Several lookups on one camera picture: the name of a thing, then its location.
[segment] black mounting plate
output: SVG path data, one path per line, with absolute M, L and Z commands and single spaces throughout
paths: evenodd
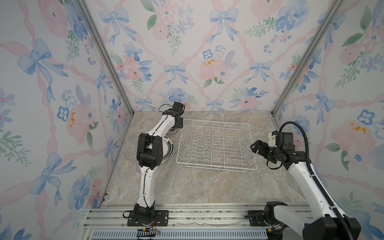
M 248 210 L 248 215 L 256 214 L 256 213 L 259 213 L 259 212 L 263 212 L 263 210 Z M 263 220 L 257 221 L 253 217 L 249 219 L 249 224 L 251 225 L 251 227 L 265 227 L 265 226 L 268 226 L 267 224 L 265 224 L 265 222 Z
M 168 210 L 155 210 L 154 219 L 157 218 L 155 226 L 156 227 L 166 227 L 168 225 Z M 129 227 L 143 227 L 146 226 L 142 223 L 140 219 L 135 216 L 134 210 L 129 212 L 127 225 Z

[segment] white wire dish rack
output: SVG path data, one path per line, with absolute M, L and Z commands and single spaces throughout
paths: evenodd
M 249 124 L 184 119 L 176 162 L 245 172 L 256 170 Z

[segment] robotic arm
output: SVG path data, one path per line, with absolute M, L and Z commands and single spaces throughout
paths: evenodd
M 151 224 L 155 216 L 154 182 L 157 166 L 163 159 L 163 137 L 171 128 L 182 128 L 184 105 L 174 102 L 171 109 L 163 112 L 160 121 L 148 133 L 141 133 L 136 159 L 141 170 L 140 195 L 134 206 L 134 215 L 144 225 Z
M 296 151 L 291 132 L 281 132 L 287 124 L 296 125 L 303 134 L 306 151 Z M 286 122 L 280 131 L 269 135 L 269 143 L 257 140 L 251 150 L 263 156 L 269 162 L 281 162 L 281 165 L 293 176 L 304 193 L 311 208 L 313 220 L 293 211 L 283 202 L 268 202 L 264 212 L 251 214 L 246 217 L 256 218 L 269 225 L 280 222 L 300 234 L 304 240 L 355 240 L 358 238 L 361 226 L 355 218 L 348 218 L 345 212 L 330 197 L 328 191 L 318 180 L 308 154 L 308 141 L 302 127 L 295 122 Z

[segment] dish rack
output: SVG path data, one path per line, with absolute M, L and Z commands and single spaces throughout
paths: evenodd
M 256 170 L 249 124 L 184 119 L 176 162 L 245 172 Z

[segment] wallpaper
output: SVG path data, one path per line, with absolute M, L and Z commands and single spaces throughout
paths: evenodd
M 272 109 L 331 2 L 86 0 L 135 111 Z
M 276 116 L 303 126 L 317 175 L 367 240 L 384 239 L 383 24 L 383 0 L 347 0 Z
M 2 1 L 0 20 L 0 239 L 76 239 L 129 116 L 72 1 Z

